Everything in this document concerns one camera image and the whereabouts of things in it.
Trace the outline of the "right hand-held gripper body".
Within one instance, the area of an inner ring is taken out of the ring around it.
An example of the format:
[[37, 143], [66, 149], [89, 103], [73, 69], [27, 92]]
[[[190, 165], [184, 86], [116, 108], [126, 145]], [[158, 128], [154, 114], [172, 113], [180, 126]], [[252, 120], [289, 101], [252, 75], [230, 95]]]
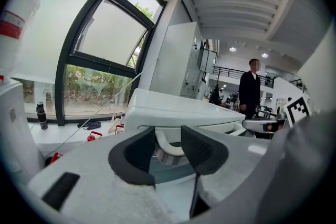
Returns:
[[277, 112], [278, 121], [287, 121], [288, 124], [295, 124], [311, 115], [308, 99], [305, 96], [292, 98], [279, 107]]

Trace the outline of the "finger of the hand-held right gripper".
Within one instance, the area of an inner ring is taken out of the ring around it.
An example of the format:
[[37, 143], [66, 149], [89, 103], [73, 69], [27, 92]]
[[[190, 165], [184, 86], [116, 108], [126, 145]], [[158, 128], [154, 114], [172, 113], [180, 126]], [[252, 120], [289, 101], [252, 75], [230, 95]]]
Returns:
[[242, 126], [250, 131], [276, 131], [279, 123], [274, 119], [254, 118], [243, 120]]

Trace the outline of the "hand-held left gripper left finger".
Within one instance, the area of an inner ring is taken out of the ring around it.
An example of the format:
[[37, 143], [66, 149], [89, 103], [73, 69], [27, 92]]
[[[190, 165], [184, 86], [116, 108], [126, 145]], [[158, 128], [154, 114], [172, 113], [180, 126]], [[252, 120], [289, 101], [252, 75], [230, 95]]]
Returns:
[[177, 223], [149, 173], [155, 129], [83, 143], [35, 175], [28, 189], [53, 223]]

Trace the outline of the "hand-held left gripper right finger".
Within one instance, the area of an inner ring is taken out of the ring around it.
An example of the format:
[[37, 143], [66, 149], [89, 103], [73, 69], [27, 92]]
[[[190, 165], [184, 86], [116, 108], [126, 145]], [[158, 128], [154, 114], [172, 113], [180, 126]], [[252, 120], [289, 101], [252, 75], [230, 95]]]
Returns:
[[190, 217], [255, 218], [263, 191], [248, 177], [270, 141], [183, 126], [181, 143], [196, 173]]

